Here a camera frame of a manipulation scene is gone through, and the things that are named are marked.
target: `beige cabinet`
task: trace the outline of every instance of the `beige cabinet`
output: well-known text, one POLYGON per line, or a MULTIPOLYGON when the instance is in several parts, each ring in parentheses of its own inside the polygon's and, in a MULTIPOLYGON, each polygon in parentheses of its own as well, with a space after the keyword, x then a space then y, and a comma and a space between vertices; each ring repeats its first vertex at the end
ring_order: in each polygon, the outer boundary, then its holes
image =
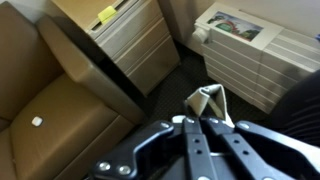
POLYGON ((179 56, 156 0, 53 0, 145 95, 178 64, 179 56), (112 6, 106 24, 98 13, 112 6))

